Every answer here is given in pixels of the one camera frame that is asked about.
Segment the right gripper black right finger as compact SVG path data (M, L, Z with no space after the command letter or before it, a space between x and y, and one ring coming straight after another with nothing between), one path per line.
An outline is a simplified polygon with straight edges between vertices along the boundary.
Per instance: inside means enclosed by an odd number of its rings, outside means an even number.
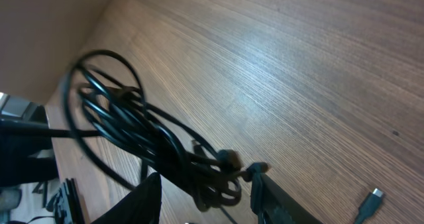
M253 175L250 207L258 223L322 224L263 173Z

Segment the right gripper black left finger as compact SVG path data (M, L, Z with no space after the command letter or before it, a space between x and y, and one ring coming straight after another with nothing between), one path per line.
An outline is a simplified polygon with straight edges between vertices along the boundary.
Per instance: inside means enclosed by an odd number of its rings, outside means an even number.
M162 182L155 172L92 224L159 224Z

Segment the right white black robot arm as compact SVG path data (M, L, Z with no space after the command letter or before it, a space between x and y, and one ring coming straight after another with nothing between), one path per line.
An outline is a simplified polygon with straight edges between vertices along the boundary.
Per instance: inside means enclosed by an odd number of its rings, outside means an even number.
M1 185L44 182L58 177L55 161L35 154L52 147L53 138L73 138L87 157L107 175L110 170L86 145L85 138L102 136L117 147L139 157L141 183L99 219L99 223L157 223L162 204L162 178L189 194L199 207L225 209L241 199L240 180L250 182L250 206L260 223L316 223L317 219L291 198L267 175L268 165L257 162L243 170L232 150L215 151L195 131L193 151L188 152L164 121L172 117L157 107L146 115L128 119L113 107L110 114L87 114L90 131L42 129L12 121L1 123Z

